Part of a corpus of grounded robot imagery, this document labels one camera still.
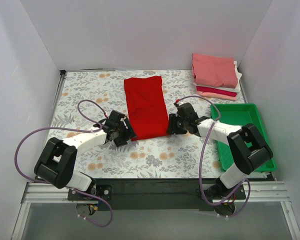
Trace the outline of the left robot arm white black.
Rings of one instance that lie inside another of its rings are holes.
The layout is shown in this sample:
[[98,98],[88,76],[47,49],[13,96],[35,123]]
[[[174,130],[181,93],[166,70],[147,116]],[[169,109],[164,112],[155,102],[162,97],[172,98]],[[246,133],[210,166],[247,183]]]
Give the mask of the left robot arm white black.
[[75,170],[77,157],[108,142],[114,142],[116,147],[124,146],[136,136],[130,120],[113,110],[108,118],[95,123],[84,133],[64,139],[50,138],[34,173],[58,189],[77,189],[85,200],[91,200],[96,196],[96,187],[90,176]]

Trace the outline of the red t shirt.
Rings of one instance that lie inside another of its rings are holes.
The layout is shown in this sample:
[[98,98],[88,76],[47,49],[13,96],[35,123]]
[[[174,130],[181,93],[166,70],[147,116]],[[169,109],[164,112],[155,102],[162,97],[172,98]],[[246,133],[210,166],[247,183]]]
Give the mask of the red t shirt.
[[124,80],[128,118],[136,134],[133,141],[167,135],[169,118],[162,83],[161,76]]

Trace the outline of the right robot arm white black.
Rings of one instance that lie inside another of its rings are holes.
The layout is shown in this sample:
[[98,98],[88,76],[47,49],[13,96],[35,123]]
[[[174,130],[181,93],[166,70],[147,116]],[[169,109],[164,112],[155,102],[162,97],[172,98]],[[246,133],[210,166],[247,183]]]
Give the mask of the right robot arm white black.
[[233,163],[214,185],[203,191],[207,197],[229,198],[238,184],[273,158],[270,146],[254,124],[226,124],[206,116],[199,117],[188,102],[177,100],[174,105],[177,112],[169,115],[168,134],[189,133],[229,146]]

